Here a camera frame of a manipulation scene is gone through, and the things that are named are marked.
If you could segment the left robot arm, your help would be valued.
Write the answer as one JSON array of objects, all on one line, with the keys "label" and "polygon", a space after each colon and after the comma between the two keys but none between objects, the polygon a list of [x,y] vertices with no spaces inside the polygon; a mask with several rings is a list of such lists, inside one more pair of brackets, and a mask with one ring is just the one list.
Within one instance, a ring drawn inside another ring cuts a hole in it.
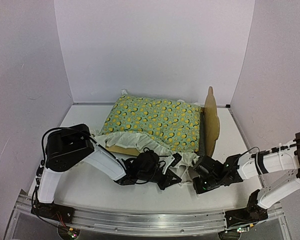
[{"label": "left robot arm", "polygon": [[81,162],[100,170],[121,186],[155,183],[160,190],[165,190],[182,181],[172,171],[182,159],[179,153],[158,155],[145,147],[136,157],[119,159],[92,137],[85,124],[49,129],[41,138],[41,149],[43,159],[37,169],[33,196],[38,211],[47,219],[57,214],[57,207],[52,203],[62,174]]}]

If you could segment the wooden pet bed frame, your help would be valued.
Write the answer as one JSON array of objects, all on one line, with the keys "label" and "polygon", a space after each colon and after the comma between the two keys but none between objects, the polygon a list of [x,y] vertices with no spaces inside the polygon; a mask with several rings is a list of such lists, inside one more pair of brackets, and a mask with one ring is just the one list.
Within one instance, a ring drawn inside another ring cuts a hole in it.
[{"label": "wooden pet bed frame", "polygon": [[122,93],[101,129],[108,148],[142,151],[149,148],[158,155],[195,155],[199,151],[200,114],[204,112],[205,153],[212,156],[220,135],[213,88],[205,104],[150,98]]}]

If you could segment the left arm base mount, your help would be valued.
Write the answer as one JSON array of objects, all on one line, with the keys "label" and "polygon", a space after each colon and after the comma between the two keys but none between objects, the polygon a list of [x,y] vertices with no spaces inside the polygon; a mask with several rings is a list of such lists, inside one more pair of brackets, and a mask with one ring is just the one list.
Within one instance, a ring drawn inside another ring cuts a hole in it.
[{"label": "left arm base mount", "polygon": [[38,200],[31,201],[31,213],[41,219],[53,220],[63,224],[71,224],[75,209],[70,206],[52,203],[41,203]]}]

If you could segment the lemon print bed cushion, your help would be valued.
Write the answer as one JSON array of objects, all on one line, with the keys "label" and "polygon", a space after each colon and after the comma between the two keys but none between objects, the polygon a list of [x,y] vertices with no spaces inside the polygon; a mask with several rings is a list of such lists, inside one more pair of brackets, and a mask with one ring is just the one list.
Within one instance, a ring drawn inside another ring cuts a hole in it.
[{"label": "lemon print bed cushion", "polygon": [[138,151],[123,160],[123,176],[116,183],[159,188],[179,184],[173,168],[189,168],[198,160],[201,107],[182,100],[138,97],[123,92],[95,136],[103,147]]}]

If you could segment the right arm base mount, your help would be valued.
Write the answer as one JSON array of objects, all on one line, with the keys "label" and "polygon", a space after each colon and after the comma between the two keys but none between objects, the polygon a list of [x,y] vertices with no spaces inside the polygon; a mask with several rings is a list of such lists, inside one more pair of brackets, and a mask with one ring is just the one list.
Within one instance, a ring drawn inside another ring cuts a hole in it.
[{"label": "right arm base mount", "polygon": [[268,219],[268,211],[258,205],[258,193],[254,191],[248,199],[247,206],[244,208],[227,210],[225,212],[226,229],[232,230],[244,228],[250,224],[257,224]]}]

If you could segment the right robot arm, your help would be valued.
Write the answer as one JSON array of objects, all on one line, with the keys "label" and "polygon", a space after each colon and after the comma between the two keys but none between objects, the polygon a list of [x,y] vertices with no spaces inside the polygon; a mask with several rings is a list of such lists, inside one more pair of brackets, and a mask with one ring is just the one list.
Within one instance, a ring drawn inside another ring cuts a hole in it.
[{"label": "right robot arm", "polygon": [[193,179],[193,188],[198,195],[256,176],[285,171],[286,174],[272,185],[257,190],[253,198],[255,202],[242,209],[242,218],[252,222],[262,209],[270,208],[300,189],[300,132],[286,144],[256,153],[232,155],[224,163],[207,155],[202,156],[194,164],[193,170],[198,174]]}]

